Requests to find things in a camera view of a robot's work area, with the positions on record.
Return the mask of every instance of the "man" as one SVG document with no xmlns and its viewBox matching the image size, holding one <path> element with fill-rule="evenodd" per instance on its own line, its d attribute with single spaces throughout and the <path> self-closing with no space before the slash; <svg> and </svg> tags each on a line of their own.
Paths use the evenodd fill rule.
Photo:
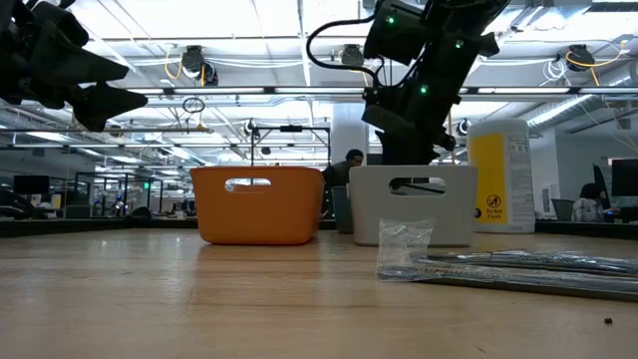
<svg viewBox="0 0 638 359">
<path fill-rule="evenodd" d="M 360 150 L 350 150 L 346 155 L 346 161 L 329 166 L 323 172 L 323 179 L 326 182 L 326 190 L 333 186 L 346 185 L 350 181 L 350 169 L 358 167 L 363 163 L 363 153 Z"/>
</svg>

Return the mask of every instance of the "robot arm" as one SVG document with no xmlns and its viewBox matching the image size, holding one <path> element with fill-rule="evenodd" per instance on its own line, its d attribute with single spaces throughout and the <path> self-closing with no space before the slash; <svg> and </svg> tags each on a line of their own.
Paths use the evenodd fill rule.
<svg viewBox="0 0 638 359">
<path fill-rule="evenodd" d="M 461 101 L 463 85 L 477 55 L 498 53 L 494 33 L 482 35 L 509 0 L 430 0 L 424 10 L 400 0 L 380 0 L 373 16 L 326 24 L 308 37 L 306 51 L 316 65 L 357 70 L 373 77 L 363 98 L 363 121 L 381 130 L 384 165 L 427 165 L 438 154 L 434 146 L 451 151 L 455 139 L 443 126 L 453 104 Z M 310 52 L 310 42 L 323 30 L 374 21 L 364 47 L 366 59 L 392 59 L 412 66 L 401 82 L 382 85 L 379 70 L 330 65 Z"/>
</svg>

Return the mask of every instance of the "person sitting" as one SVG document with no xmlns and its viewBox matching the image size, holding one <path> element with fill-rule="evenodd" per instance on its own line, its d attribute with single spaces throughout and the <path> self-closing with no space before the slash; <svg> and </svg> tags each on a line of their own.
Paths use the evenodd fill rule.
<svg viewBox="0 0 638 359">
<path fill-rule="evenodd" d="M 602 199 L 607 193 L 596 183 L 588 183 L 580 191 L 580 199 L 574 203 L 571 220 L 574 222 L 603 222 L 604 213 L 612 209 L 603 209 Z"/>
<path fill-rule="evenodd" d="M 323 171 L 323 179 L 326 182 L 326 190 L 333 186 L 346 185 L 350 182 L 350 169 L 359 167 L 363 163 L 363 153 L 360 150 L 350 150 L 346 155 L 346 161 L 329 166 Z"/>
</svg>

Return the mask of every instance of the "clear plastic bag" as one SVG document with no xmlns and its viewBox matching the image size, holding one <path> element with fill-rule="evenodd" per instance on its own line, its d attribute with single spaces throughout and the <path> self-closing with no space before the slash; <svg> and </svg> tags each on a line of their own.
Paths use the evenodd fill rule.
<svg viewBox="0 0 638 359">
<path fill-rule="evenodd" d="M 638 301 L 636 261 L 575 252 L 428 255 L 434 219 L 381 220 L 381 279 Z"/>
<path fill-rule="evenodd" d="M 417 222 L 381 219 L 377 271 L 380 268 L 410 267 L 414 264 L 413 258 L 427 255 L 435 224 L 434 218 Z"/>
</svg>

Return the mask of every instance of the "white container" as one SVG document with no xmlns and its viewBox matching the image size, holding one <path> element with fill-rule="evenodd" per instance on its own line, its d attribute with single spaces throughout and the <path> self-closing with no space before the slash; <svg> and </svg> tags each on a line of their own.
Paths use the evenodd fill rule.
<svg viewBox="0 0 638 359">
<path fill-rule="evenodd" d="M 527 122 L 481 122 L 468 131 L 469 165 L 478 169 L 476 231 L 533 233 Z"/>
<path fill-rule="evenodd" d="M 422 191 L 397 195 L 390 181 L 438 178 L 446 183 L 442 195 Z M 472 245 L 477 195 L 477 169 L 467 166 L 361 166 L 350 170 L 354 240 L 379 245 L 379 220 L 416 222 L 436 219 L 430 246 Z"/>
</svg>

